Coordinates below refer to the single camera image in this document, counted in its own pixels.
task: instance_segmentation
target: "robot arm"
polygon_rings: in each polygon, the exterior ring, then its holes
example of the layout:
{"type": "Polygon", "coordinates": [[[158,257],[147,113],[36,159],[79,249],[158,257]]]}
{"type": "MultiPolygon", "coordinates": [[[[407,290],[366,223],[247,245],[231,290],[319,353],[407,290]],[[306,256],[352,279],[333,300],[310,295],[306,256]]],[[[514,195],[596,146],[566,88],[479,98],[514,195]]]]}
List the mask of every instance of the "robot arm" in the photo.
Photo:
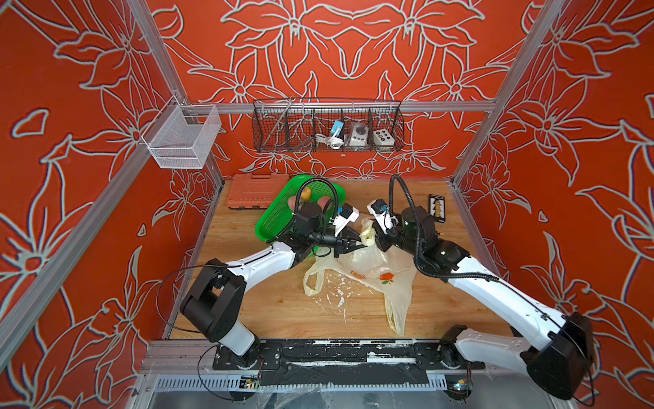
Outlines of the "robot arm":
{"type": "MultiPolygon", "coordinates": [[[[395,245],[414,254],[421,273],[472,295],[521,335],[507,338],[455,325],[439,341],[445,365],[491,363],[528,374],[560,399],[573,396],[594,359],[592,326],[586,317],[562,315],[494,275],[457,244],[440,239],[433,216],[420,206],[398,215],[392,214],[383,200],[376,200],[368,210],[375,217],[377,246],[382,251],[395,245]]],[[[259,339],[238,320],[245,292],[297,265],[316,245],[332,248],[335,257],[363,248],[356,244],[358,233],[347,226],[357,217],[358,211],[345,204],[340,215],[326,226],[318,205],[303,205],[270,248],[229,264],[209,261],[184,297],[180,312],[210,342],[220,342],[232,350],[241,366],[250,366],[256,360],[259,339]],[[222,289],[219,296],[214,289],[222,289]]]]}

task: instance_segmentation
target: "wooden tabletop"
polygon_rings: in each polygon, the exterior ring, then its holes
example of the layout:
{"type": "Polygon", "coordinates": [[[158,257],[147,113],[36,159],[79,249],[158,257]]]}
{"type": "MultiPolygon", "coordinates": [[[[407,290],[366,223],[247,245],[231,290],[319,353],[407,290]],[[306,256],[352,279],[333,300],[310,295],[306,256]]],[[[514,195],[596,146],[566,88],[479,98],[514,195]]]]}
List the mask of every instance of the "wooden tabletop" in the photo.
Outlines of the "wooden tabletop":
{"type": "MultiPolygon", "coordinates": [[[[338,181],[347,193],[346,201],[367,214],[374,199],[388,201],[387,181],[338,181]]],[[[263,210],[231,210],[225,205],[231,181],[220,197],[198,264],[212,258],[222,262],[238,260],[266,248],[254,235],[263,210]]],[[[429,194],[445,197],[447,221],[437,223],[441,237],[454,241],[475,255],[454,200],[441,181],[408,181],[414,202],[427,208],[429,194]]],[[[408,206],[396,183],[394,211],[408,206]]],[[[290,270],[279,272],[250,289],[243,299],[240,320],[260,338],[439,338],[454,324],[490,334],[511,336],[508,324],[482,303],[439,279],[418,273],[413,281],[413,298],[406,318],[404,337],[388,327],[384,296],[365,285],[328,270],[322,291],[313,297],[304,293],[302,279],[313,265],[308,257],[290,270]],[[344,303],[339,307],[343,293],[344,303]]],[[[175,325],[193,326],[178,314],[175,325]]],[[[198,338],[197,334],[173,330],[170,338],[198,338]]]]}

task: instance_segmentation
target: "green tray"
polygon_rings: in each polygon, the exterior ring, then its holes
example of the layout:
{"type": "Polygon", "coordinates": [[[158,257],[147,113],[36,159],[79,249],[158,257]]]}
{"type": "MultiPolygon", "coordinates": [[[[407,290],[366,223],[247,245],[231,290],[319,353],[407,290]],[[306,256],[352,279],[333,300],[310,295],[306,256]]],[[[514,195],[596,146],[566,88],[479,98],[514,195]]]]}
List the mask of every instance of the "green tray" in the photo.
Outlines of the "green tray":
{"type": "MultiPolygon", "coordinates": [[[[288,207],[288,199],[291,196],[295,196],[298,193],[298,189],[302,186],[302,183],[306,182],[308,179],[314,177],[313,175],[298,175],[293,179],[289,180],[286,186],[282,191],[277,195],[273,203],[268,207],[266,212],[261,219],[256,223],[254,227],[254,233],[262,241],[268,241],[271,238],[275,237],[282,229],[290,222],[293,217],[293,212],[288,207]]],[[[332,189],[322,182],[312,182],[309,183],[311,188],[311,199],[310,202],[317,202],[323,196],[329,196],[334,199],[332,194],[332,189]]],[[[345,189],[334,183],[336,192],[338,193],[338,205],[342,206],[345,203],[345,189]]],[[[329,217],[334,215],[334,208],[329,210],[327,214],[329,217]]]]}

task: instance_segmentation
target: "orange flower print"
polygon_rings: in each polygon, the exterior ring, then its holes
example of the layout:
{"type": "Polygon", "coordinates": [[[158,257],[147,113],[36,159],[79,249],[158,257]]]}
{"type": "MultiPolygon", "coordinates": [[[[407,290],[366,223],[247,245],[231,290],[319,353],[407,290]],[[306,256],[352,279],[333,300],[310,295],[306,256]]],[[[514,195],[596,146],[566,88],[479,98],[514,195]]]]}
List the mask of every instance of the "orange flower print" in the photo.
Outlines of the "orange flower print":
{"type": "Polygon", "coordinates": [[[393,282],[393,277],[395,277],[393,273],[384,273],[379,276],[379,279],[382,280],[382,284],[390,284],[393,282]]]}

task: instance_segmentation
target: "floral wall pattern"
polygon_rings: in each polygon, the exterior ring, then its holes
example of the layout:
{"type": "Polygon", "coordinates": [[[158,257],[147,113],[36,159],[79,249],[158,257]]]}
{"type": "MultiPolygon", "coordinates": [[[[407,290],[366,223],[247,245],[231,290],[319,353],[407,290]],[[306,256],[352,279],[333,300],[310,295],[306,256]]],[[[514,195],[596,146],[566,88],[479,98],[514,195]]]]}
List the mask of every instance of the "floral wall pattern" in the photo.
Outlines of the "floral wall pattern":
{"type": "MultiPolygon", "coordinates": [[[[495,97],[544,1],[148,0],[191,101],[495,97]]],[[[407,115],[394,154],[258,154],[247,115],[225,115],[222,173],[448,177],[482,113],[407,115]]]]}
{"type": "MultiPolygon", "coordinates": [[[[123,0],[3,2],[0,32],[2,318],[170,93],[123,0]]],[[[0,406],[123,405],[147,343],[162,335],[156,286],[188,263],[215,193],[207,168],[150,160],[0,374],[0,406]]],[[[178,278],[162,289],[166,316],[178,278]]]]}
{"type": "Polygon", "coordinates": [[[0,319],[130,155],[170,95],[122,0],[5,2],[10,103],[0,159],[0,319]]]}
{"type": "MultiPolygon", "coordinates": [[[[0,407],[123,407],[164,331],[158,286],[188,265],[215,192],[209,172],[150,159],[2,373],[0,407]]],[[[182,276],[163,284],[166,318],[182,276]]]]}
{"type": "Polygon", "coordinates": [[[461,186],[500,273],[593,321],[601,408],[654,406],[653,23],[567,2],[461,186]]]}

